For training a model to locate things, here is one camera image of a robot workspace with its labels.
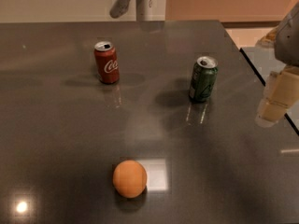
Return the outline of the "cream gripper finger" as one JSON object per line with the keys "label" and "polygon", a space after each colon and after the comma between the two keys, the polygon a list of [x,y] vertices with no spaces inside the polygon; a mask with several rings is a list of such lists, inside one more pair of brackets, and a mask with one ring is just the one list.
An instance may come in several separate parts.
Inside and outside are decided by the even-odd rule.
{"label": "cream gripper finger", "polygon": [[263,97],[266,100],[273,100],[278,88],[278,72],[271,71],[263,90]]}
{"label": "cream gripper finger", "polygon": [[278,73],[278,88],[273,100],[264,97],[258,105],[256,123],[270,128],[280,121],[299,100],[299,67],[286,65]]}

